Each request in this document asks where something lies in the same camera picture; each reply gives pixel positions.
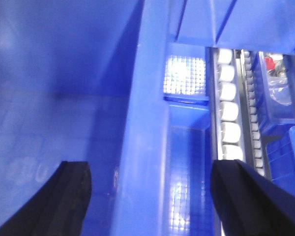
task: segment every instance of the textured plastic surface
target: textured plastic surface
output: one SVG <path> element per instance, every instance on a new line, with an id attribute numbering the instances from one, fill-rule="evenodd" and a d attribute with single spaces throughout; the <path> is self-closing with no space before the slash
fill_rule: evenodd
<path id="1" fill-rule="evenodd" d="M 209 111 L 172 104 L 170 113 L 169 235 L 213 235 Z"/>
<path id="2" fill-rule="evenodd" d="M 260 131 L 264 135 L 283 135 L 295 125 L 293 106 L 284 106 L 270 97 L 264 55 L 262 52 L 254 55 L 252 69 Z"/>
<path id="3" fill-rule="evenodd" d="M 295 196 L 295 126 L 266 146 L 272 181 Z"/>
<path id="4" fill-rule="evenodd" d="M 0 224 L 62 160 L 83 160 L 93 193 L 82 235 L 109 234 L 141 10 L 0 0 Z"/>

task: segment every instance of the blue storage bin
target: blue storage bin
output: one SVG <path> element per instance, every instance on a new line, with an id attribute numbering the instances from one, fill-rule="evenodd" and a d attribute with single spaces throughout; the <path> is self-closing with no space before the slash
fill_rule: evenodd
<path id="1" fill-rule="evenodd" d="M 207 107 L 170 104 L 169 234 L 213 235 L 210 196 L 210 115 Z"/>
<path id="2" fill-rule="evenodd" d="M 109 235 L 142 8 L 0 0 L 0 225 L 61 161 L 88 161 L 82 235 Z"/>
<path id="3" fill-rule="evenodd" d="M 264 53 L 254 53 L 253 59 L 252 69 L 260 131 L 263 135 L 283 135 L 295 125 L 293 105 L 282 105 L 271 98 Z"/>
<path id="4" fill-rule="evenodd" d="M 295 196 L 295 126 L 266 146 L 272 181 Z"/>

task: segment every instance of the bin floor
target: bin floor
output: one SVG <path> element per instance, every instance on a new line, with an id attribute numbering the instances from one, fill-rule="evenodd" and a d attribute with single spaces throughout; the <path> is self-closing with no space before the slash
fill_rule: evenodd
<path id="1" fill-rule="evenodd" d="M 204 130 L 171 128 L 171 236 L 213 235 L 210 140 Z"/>
<path id="2" fill-rule="evenodd" d="M 82 235 L 108 235 L 127 104 L 127 97 L 0 88 L 0 225 L 61 161 L 86 160 L 92 198 Z"/>

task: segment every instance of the red object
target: red object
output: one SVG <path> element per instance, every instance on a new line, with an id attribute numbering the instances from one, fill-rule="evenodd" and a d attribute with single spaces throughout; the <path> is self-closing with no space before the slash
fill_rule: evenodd
<path id="1" fill-rule="evenodd" d="M 275 69 L 275 62 L 272 58 L 265 57 L 265 64 L 267 70 L 274 70 Z"/>

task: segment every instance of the bright light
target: bright light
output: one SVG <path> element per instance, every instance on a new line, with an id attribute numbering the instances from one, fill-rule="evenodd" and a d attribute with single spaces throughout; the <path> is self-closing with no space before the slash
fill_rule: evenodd
<path id="1" fill-rule="evenodd" d="M 166 63 L 164 93 L 206 94 L 206 64 L 201 58 L 169 56 Z"/>
<path id="2" fill-rule="evenodd" d="M 187 236 L 190 227 L 190 196 L 188 184 L 178 181 L 171 186 L 170 199 L 170 235 L 171 236 Z"/>

